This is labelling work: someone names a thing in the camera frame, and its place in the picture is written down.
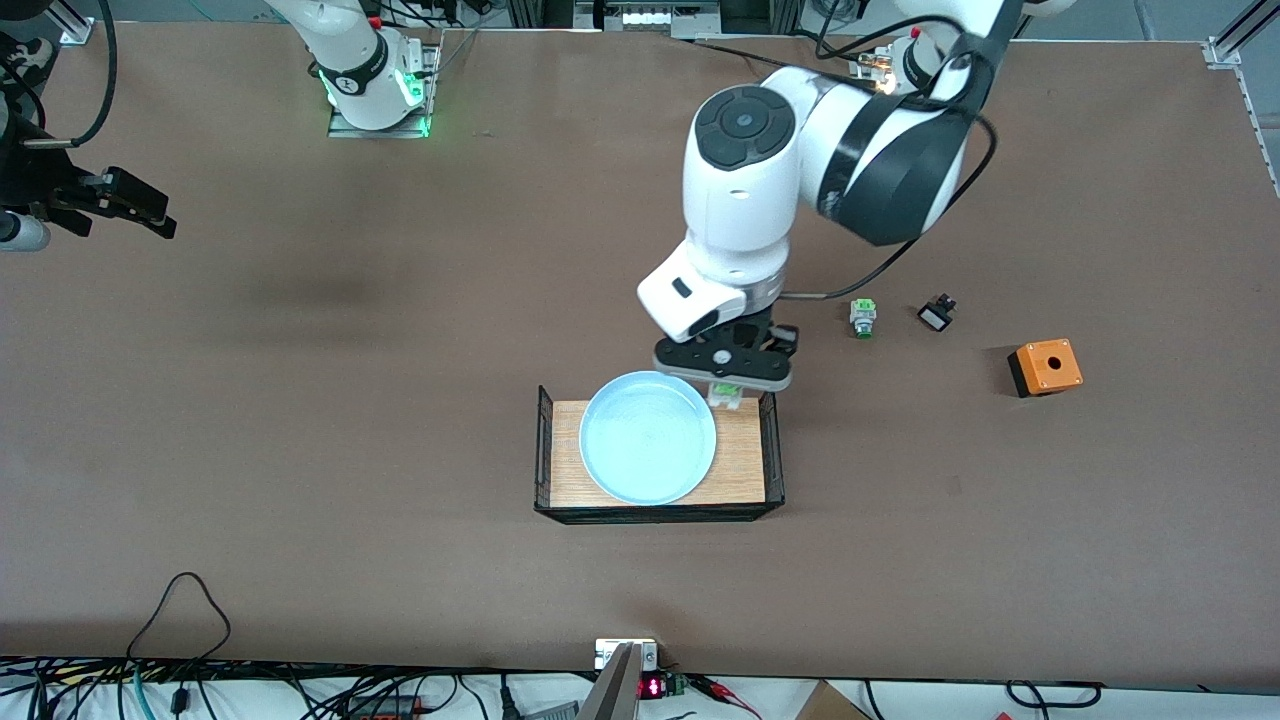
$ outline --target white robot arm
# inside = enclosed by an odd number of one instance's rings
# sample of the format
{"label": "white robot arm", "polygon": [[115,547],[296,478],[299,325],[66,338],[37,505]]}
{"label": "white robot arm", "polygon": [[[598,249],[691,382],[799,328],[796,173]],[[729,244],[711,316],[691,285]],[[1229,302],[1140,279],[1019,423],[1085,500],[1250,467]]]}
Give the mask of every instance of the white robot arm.
{"label": "white robot arm", "polygon": [[389,27],[375,31],[360,0],[266,3],[302,36],[330,102],[352,126],[385,129],[425,101],[413,77],[422,69],[422,42]]}
{"label": "white robot arm", "polygon": [[637,288],[668,336],[658,369],[765,391],[790,383],[797,333],[773,325],[769,310],[799,200],[873,245],[915,240],[946,210],[1023,3],[895,1],[965,31],[945,41],[927,96],[788,67],[698,110],[685,150],[689,229]]}

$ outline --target orange box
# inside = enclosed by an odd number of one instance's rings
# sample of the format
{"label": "orange box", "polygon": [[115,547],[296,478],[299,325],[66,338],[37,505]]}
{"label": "orange box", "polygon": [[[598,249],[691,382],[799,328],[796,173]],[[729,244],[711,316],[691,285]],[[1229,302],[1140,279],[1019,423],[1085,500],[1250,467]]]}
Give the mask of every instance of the orange box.
{"label": "orange box", "polygon": [[1052,395],[1084,383],[1071,342],[1065,337],[1023,345],[1009,356],[1018,397]]}

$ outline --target table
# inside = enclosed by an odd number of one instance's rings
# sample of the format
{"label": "table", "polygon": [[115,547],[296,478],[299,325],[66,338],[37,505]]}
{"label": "table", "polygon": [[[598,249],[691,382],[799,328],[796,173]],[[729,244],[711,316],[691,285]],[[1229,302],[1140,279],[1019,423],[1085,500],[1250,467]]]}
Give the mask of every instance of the table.
{"label": "table", "polygon": [[[189,569],[224,657],[568,669],[652,633],[690,671],[1280,682],[1280,204],[1194,45],[1012,47],[1000,154],[869,286],[877,338],[778,306],[787,505],[687,527],[535,515],[536,388],[648,365],[632,288],[684,232],[690,118],[768,68],[484,32],[433,137],[361,142],[324,137],[307,61],[287,27],[122,24],[74,158],[169,192],[179,240],[0,259],[0,652],[118,655]],[[52,131],[102,68],[64,51]],[[808,210],[792,240],[794,290],[886,255]],[[1084,387],[1010,397],[1051,337]],[[141,652],[216,635],[184,587]]]}

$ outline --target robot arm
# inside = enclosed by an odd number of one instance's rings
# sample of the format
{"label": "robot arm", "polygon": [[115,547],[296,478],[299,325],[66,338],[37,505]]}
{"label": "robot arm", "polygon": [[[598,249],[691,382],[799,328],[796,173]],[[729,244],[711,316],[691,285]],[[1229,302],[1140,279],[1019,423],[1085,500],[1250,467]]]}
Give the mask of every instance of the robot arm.
{"label": "robot arm", "polygon": [[[946,41],[927,99],[872,94],[792,67],[723,90],[699,109],[685,152],[689,229],[637,290],[669,338],[655,348],[659,369],[786,387],[796,337],[792,328],[782,338],[773,333],[768,314],[782,291],[800,200],[882,246],[920,237],[946,210],[1023,4],[896,1],[965,28]],[[724,324],[745,329],[714,332]]]}
{"label": "robot arm", "polygon": [[[384,129],[425,102],[422,44],[392,28],[375,31],[360,0],[268,0],[302,36],[320,68],[330,102],[352,126]],[[22,10],[38,14],[47,1]],[[114,60],[114,31],[108,42]],[[169,199],[120,168],[95,176],[76,167],[74,146],[54,140],[0,104],[0,251],[32,252],[49,245],[45,223],[87,237],[88,215],[123,218],[172,238]]]}
{"label": "robot arm", "polygon": [[316,59],[338,113],[360,129],[385,129],[425,102],[422,41],[374,29],[360,0],[266,0]]}

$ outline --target plate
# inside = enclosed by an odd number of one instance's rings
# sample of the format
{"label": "plate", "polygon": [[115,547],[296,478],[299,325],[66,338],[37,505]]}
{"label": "plate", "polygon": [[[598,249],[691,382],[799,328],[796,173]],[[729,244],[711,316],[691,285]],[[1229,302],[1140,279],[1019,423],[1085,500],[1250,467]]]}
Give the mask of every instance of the plate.
{"label": "plate", "polygon": [[689,495],[710,470],[716,419],[685,380],[630,373],[586,404],[577,445],[600,489],[631,505],[666,505]]}

